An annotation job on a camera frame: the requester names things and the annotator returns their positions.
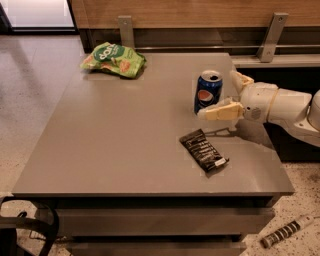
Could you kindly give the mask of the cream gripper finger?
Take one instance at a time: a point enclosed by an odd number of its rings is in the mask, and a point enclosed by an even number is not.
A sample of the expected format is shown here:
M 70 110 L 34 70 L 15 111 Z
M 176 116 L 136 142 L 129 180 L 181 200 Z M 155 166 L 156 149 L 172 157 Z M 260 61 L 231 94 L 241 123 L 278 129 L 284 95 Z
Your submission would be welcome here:
M 228 97 L 217 104 L 200 109 L 197 116 L 203 120 L 235 120 L 243 116 L 244 108 L 240 102 Z
M 246 75 L 243 75 L 242 73 L 238 71 L 231 71 L 230 77 L 232 80 L 232 84 L 235 87 L 238 94 L 241 94 L 242 90 L 254 83 L 254 80 L 251 77 L 248 77 Z

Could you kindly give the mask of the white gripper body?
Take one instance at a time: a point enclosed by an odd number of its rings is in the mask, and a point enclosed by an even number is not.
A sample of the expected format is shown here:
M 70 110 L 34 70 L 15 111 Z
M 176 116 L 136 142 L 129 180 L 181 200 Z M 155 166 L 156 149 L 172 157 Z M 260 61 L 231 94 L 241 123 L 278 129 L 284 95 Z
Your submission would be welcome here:
M 275 84 L 263 82 L 247 85 L 240 94 L 246 120 L 265 123 L 272 99 L 279 88 Z

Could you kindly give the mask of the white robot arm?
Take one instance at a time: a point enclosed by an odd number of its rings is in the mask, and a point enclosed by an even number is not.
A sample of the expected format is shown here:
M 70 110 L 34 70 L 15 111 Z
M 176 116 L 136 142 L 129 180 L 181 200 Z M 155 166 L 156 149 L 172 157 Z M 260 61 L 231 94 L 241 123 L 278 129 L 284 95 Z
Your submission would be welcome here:
M 238 99 L 227 97 L 201 109 L 203 120 L 236 120 L 240 117 L 282 127 L 292 137 L 320 146 L 319 93 L 315 95 L 255 82 L 237 71 L 230 72 Z

